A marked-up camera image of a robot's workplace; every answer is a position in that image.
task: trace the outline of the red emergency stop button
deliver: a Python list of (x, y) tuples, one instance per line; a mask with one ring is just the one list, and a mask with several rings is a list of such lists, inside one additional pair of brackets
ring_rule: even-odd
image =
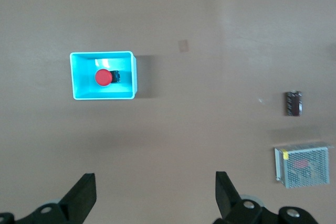
[(96, 82), (101, 86), (107, 86), (112, 82), (112, 73), (107, 69), (100, 69), (95, 76)]

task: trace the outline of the cyan plastic box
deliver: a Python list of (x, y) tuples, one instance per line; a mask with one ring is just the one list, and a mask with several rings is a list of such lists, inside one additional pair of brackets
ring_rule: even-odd
[[(136, 58), (130, 51), (70, 54), (73, 98), (76, 100), (133, 99), (138, 90)], [(119, 71), (120, 81), (101, 86), (98, 70)]]

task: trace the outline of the metal screw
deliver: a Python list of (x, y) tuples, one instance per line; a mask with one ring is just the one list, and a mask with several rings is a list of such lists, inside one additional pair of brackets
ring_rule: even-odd
[(294, 209), (288, 209), (288, 210), (287, 210), (287, 214), (288, 214), (289, 216), (294, 217), (294, 218), (298, 218), (298, 217), (300, 217), (299, 212), (297, 212), (297, 211), (294, 210)]
[(51, 211), (51, 207), (45, 207), (41, 210), (41, 214), (46, 214)]
[(244, 202), (244, 207), (246, 207), (248, 209), (253, 209), (254, 204), (251, 201), (246, 201), (246, 202)]

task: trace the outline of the small electronic component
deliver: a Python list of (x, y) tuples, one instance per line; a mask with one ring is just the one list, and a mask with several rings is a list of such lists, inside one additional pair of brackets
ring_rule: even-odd
[(289, 91), (286, 93), (287, 114), (300, 116), (302, 114), (302, 92)]
[(115, 70), (115, 71), (110, 71), (110, 72), (112, 74), (112, 81), (111, 81), (111, 83), (119, 82), (120, 81), (119, 71)]

